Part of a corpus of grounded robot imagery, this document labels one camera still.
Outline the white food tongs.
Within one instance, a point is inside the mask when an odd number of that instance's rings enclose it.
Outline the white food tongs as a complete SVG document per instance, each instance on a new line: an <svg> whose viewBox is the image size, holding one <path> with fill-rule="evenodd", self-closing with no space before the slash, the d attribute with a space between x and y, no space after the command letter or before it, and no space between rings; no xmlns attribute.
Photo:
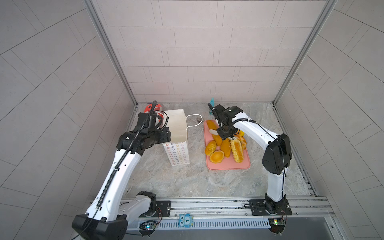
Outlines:
<svg viewBox="0 0 384 240"><path fill-rule="evenodd" d="M220 136L216 130L209 129L209 132L210 132L213 136ZM234 140L234 139L236 139L236 138L237 138L236 136L226 137L226 139L230 139L230 140Z"/></svg>

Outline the lumpy yellow long bread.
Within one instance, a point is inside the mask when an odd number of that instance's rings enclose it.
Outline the lumpy yellow long bread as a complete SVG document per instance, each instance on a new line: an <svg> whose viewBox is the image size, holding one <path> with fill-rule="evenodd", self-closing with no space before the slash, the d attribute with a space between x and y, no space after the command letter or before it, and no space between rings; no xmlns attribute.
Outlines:
<svg viewBox="0 0 384 240"><path fill-rule="evenodd" d="M236 163L242 163L244 160L242 143L240 140L230 140L233 157Z"/></svg>

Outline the white paper bag with print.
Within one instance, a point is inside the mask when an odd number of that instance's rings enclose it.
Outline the white paper bag with print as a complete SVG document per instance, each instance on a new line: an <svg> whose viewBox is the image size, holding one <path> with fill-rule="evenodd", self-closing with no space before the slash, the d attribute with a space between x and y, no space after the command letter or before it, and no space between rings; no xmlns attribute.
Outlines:
<svg viewBox="0 0 384 240"><path fill-rule="evenodd" d="M187 165L190 163L188 150L188 129L197 127L203 122L203 117L200 114L185 115L183 109L168 110L165 113L169 117L167 127L171 132L171 140L163 144L166 154L169 158L172 167ZM198 117L200 122L195 125L188 126L187 120L189 117Z"/></svg>

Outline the long yellow baguette bread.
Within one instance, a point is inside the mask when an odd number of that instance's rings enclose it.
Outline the long yellow baguette bread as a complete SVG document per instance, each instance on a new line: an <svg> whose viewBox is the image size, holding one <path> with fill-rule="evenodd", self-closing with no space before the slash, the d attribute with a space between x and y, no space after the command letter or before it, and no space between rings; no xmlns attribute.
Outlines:
<svg viewBox="0 0 384 240"><path fill-rule="evenodd" d="M212 135L214 141L216 142L217 146L221 146L222 143L223 143L223 140L222 138L219 136L218 132L217 132L217 125L216 125L216 122L213 121L213 120L207 120L207 126L209 128L209 133Z"/></svg>

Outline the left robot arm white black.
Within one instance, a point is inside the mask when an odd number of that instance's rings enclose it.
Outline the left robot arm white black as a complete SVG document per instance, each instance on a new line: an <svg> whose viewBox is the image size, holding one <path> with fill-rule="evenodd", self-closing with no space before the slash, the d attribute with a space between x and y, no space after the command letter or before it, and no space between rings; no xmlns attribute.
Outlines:
<svg viewBox="0 0 384 240"><path fill-rule="evenodd" d="M120 204L129 179L145 150L171 140L168 115L156 109L153 101L146 113L139 113L138 122L130 132L119 138L109 173L85 214L75 216L72 228L84 240L122 240L127 227L144 213L156 212L156 195L142 191L120 214Z"/></svg>

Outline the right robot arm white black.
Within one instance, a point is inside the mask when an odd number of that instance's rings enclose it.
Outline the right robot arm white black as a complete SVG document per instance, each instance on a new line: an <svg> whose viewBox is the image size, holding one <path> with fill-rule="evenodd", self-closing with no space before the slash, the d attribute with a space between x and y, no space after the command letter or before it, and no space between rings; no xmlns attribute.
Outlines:
<svg viewBox="0 0 384 240"><path fill-rule="evenodd" d="M251 209L254 216L291 215L292 210L285 194L286 170L292 160L290 138L286 134L278 135L265 129L237 106L213 107L210 103L208 106L218 123L218 134L223 140L234 139L238 131L243 131L264 150L262 164L268 171L265 199L250 200L245 208Z"/></svg>

